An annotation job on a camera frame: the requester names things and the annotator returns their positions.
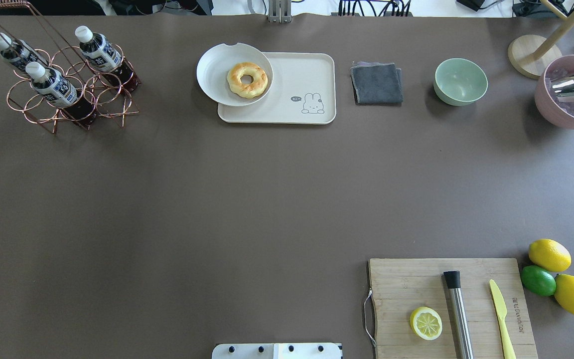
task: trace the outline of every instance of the gray cloth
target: gray cloth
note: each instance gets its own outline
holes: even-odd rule
[[[351,68],[358,104],[399,104],[403,101],[402,70],[394,63],[359,62]]]

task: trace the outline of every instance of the bunny drawing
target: bunny drawing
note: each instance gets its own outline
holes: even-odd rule
[[[307,93],[307,95],[305,95],[305,103],[302,106],[302,113],[304,114],[325,113],[325,105],[323,105],[323,100],[320,99],[319,93]]]

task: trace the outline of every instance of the green lime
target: green lime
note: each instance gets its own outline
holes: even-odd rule
[[[555,293],[557,284],[553,276],[539,266],[526,266],[522,268],[522,284],[536,295],[549,296]]]

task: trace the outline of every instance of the mint green bowl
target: mint green bowl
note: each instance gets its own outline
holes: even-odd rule
[[[464,106],[480,100],[488,89],[488,79],[480,66],[467,59],[444,60],[435,69],[433,89],[449,105]]]

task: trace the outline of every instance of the wooden cutting board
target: wooden cutting board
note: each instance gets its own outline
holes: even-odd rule
[[[476,359],[503,359],[502,343],[488,280],[502,291],[506,326],[518,359],[537,359],[517,260],[501,259],[370,259],[376,323],[376,359],[456,359],[455,328],[450,320],[448,290],[442,273],[458,270]],[[416,336],[409,323],[417,307],[435,309],[442,334],[434,341]]]

